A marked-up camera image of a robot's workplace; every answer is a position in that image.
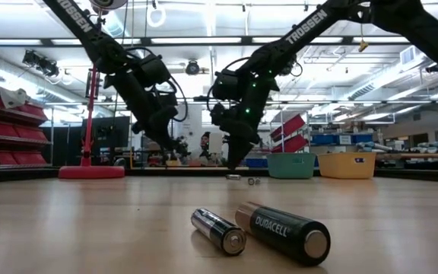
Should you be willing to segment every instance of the red stand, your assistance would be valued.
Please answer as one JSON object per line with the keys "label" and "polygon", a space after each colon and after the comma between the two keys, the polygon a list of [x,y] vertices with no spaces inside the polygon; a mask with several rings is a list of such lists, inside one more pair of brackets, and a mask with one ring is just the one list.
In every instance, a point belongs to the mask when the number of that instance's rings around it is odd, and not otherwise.
{"label": "red stand", "polygon": [[90,165],[90,135],[92,130],[92,111],[94,109],[94,95],[96,91],[96,66],[92,68],[92,79],[90,83],[89,115],[87,118],[87,128],[84,141],[84,155],[81,158],[79,167],[61,167],[59,179],[110,179],[123,178],[125,176],[124,167],[115,166],[96,166]]}

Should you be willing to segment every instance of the battery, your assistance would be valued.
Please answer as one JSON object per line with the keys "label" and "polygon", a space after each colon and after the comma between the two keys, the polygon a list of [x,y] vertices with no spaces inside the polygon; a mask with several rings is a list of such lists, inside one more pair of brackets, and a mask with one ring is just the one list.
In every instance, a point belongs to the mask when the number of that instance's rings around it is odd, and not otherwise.
{"label": "battery", "polygon": [[327,258],[331,236],[318,221],[245,202],[236,211],[244,231],[304,266],[317,266]]}
{"label": "battery", "polygon": [[195,228],[227,255],[236,256],[243,252],[246,233],[240,227],[207,209],[196,209],[190,220]]}
{"label": "battery", "polygon": [[228,180],[241,180],[241,175],[228,174],[228,175],[226,175],[226,179],[228,179]]}

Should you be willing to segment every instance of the wooden floor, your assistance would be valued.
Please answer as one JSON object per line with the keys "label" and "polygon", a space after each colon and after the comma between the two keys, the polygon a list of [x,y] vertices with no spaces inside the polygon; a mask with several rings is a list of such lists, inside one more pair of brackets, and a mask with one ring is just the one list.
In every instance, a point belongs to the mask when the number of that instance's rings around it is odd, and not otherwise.
{"label": "wooden floor", "polygon": [[[244,201],[323,222],[331,253],[316,268],[248,238],[224,257],[192,227],[205,207],[233,220]],[[0,273],[437,274],[438,183],[316,178],[258,186],[223,178],[128,177],[0,183]]]}

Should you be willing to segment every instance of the ceiling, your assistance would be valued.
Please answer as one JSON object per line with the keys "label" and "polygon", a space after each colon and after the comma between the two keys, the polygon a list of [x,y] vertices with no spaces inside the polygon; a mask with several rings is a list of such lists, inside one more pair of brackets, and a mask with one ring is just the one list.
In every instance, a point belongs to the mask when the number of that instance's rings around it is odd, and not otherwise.
{"label": "ceiling", "polygon": [[[90,8],[87,0],[76,1],[81,8]],[[293,24],[298,24],[309,15],[317,4],[324,1],[307,0],[308,11],[305,12],[303,1],[289,0],[169,0],[157,1],[158,10],[154,11],[152,1],[129,0],[128,9],[122,7],[111,11],[106,16],[105,30],[114,35],[121,42],[122,35],[130,37],[282,37],[290,31]],[[438,19],[438,1],[422,1],[434,17]],[[165,18],[160,18],[160,10],[164,11]],[[163,24],[154,26],[162,20]],[[363,52],[359,52],[354,40],[347,44],[324,43],[312,44],[303,48],[298,54],[298,61],[303,67],[300,77],[277,77],[280,93],[272,94],[274,100],[345,100],[350,91],[354,91],[368,78],[381,71],[393,67],[400,60],[400,52],[409,47],[405,42],[390,42],[400,40],[393,38],[396,34],[387,33],[373,25],[363,25],[365,40],[371,45]],[[361,26],[348,21],[339,21],[330,27],[322,37],[359,37]],[[42,0],[0,0],[0,58],[25,70],[21,63],[26,49],[35,49],[37,53],[48,59],[55,60],[59,68],[65,69],[69,75],[63,79],[49,79],[62,89],[84,98],[85,82],[91,62],[86,52],[79,44],[64,47],[57,44],[45,45],[31,41],[64,41],[75,37],[65,25],[43,4]],[[209,74],[196,76],[186,75],[181,71],[186,63],[193,59],[200,66],[220,71],[235,59],[249,56],[259,45],[226,45],[214,44],[200,46],[194,43],[181,43],[179,46],[148,47],[155,54],[163,57],[163,62],[169,70],[177,72],[174,77],[182,86],[186,97],[203,95],[204,86],[211,84],[214,79]],[[294,74],[299,73],[296,67]],[[40,73],[30,69],[28,74],[41,77]],[[419,67],[404,73],[396,81],[387,81],[374,90],[357,96],[355,100],[386,100],[387,94],[396,94],[415,88],[424,81],[431,81],[438,77],[427,73],[420,74]],[[438,82],[431,86],[410,93],[416,96],[420,92],[437,93]],[[114,96],[116,92],[110,88],[101,91],[102,97]],[[283,106],[282,109],[291,113],[298,113],[305,109],[325,107],[322,104],[309,106]],[[332,107],[330,113],[343,114],[359,109],[359,105],[345,108]],[[374,107],[363,106],[365,112],[373,112]]]}

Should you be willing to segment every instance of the duracell logo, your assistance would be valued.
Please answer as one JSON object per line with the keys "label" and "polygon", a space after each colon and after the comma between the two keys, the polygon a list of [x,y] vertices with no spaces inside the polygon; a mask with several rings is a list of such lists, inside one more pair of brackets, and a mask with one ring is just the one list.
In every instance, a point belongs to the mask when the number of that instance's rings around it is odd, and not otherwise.
{"label": "duracell logo", "polygon": [[287,228],[283,225],[279,225],[274,221],[270,221],[268,219],[263,219],[261,217],[256,217],[255,224],[259,225],[262,228],[273,231],[274,233],[281,235],[283,237],[287,237]]}

